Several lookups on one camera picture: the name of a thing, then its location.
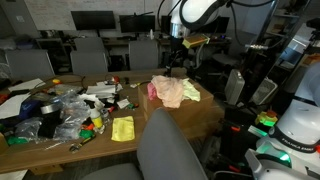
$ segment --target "black monitor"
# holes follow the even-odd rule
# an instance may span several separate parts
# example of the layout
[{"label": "black monitor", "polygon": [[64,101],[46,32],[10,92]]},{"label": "black monitor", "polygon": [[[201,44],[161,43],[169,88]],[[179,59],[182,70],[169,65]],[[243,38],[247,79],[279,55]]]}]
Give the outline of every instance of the black monitor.
[{"label": "black monitor", "polygon": [[161,32],[170,33],[171,16],[161,16]]},{"label": "black monitor", "polygon": [[200,33],[226,33],[229,23],[229,17],[218,16],[216,20],[199,28],[197,32]]},{"label": "black monitor", "polygon": [[150,29],[155,30],[155,16],[154,15],[120,15],[120,27],[122,33],[139,33],[150,32]]},{"label": "black monitor", "polygon": [[71,11],[77,30],[116,29],[113,11]]}]

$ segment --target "pink cloth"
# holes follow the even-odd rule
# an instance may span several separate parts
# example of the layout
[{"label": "pink cloth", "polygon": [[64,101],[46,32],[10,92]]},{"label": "pink cloth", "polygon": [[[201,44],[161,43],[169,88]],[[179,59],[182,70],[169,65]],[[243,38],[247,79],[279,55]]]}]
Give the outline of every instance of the pink cloth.
[{"label": "pink cloth", "polygon": [[156,76],[151,83],[157,90],[157,96],[165,107],[179,108],[183,97],[183,82],[181,79]]},{"label": "pink cloth", "polygon": [[152,83],[148,84],[148,97],[150,100],[154,100],[157,97],[156,87]]}]

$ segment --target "chair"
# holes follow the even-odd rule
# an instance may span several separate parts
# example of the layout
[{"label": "chair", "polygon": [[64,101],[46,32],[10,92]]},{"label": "chair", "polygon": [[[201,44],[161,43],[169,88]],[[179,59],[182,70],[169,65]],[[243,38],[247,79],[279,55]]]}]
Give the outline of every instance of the chair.
[{"label": "chair", "polygon": [[77,51],[105,51],[103,41],[100,37],[76,38],[74,39]]},{"label": "chair", "polygon": [[155,40],[130,41],[129,61],[131,70],[156,69],[159,65],[158,44]]},{"label": "chair", "polygon": [[106,55],[102,51],[72,51],[70,56],[73,74],[89,75],[108,72]]},{"label": "chair", "polygon": [[202,180],[202,166],[172,117],[156,109],[148,121],[137,150],[142,174],[133,164],[121,164],[93,172],[83,180]]},{"label": "chair", "polygon": [[54,76],[47,50],[6,51],[11,78],[39,78]]},{"label": "chair", "polygon": [[[244,43],[251,44],[254,42],[254,39],[256,35],[239,31],[238,35],[240,37],[240,41]],[[230,65],[232,67],[235,67],[237,65],[240,65],[243,60],[243,55],[247,52],[247,48],[245,46],[241,46],[238,44],[236,40],[233,40],[228,53],[218,53],[218,54],[213,54],[212,58],[219,62],[222,65]]]}]

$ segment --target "plastic bag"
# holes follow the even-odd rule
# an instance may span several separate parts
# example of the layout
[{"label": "plastic bag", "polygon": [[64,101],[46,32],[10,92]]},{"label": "plastic bag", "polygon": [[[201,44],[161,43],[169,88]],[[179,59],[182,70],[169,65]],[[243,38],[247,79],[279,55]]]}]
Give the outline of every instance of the plastic bag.
[{"label": "plastic bag", "polygon": [[56,127],[53,140],[68,141],[79,138],[81,124],[78,123],[63,123]]},{"label": "plastic bag", "polygon": [[54,140],[78,139],[82,123],[90,116],[90,107],[78,95],[68,93],[60,98],[63,109],[60,118],[63,124],[56,127]]},{"label": "plastic bag", "polygon": [[30,119],[26,119],[21,123],[16,125],[15,136],[19,138],[25,138],[28,141],[35,140],[39,141],[38,131],[41,125],[42,118],[33,117]]}]

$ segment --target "crumpled fabric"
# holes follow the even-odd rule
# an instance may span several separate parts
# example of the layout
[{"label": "crumpled fabric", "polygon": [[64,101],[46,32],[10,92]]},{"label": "crumpled fabric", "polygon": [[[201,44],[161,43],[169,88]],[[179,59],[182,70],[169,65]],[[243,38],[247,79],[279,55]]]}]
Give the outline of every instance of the crumpled fabric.
[{"label": "crumpled fabric", "polygon": [[157,96],[162,100],[163,106],[179,108],[183,99],[183,83],[181,79],[155,76],[151,83],[157,90]]},{"label": "crumpled fabric", "polygon": [[152,101],[157,97],[157,90],[156,87],[152,83],[148,84],[148,97]]},{"label": "crumpled fabric", "polygon": [[193,84],[189,82],[189,78],[182,80],[183,82],[183,100],[184,99],[191,99],[193,101],[200,101],[200,92],[194,88]]}]

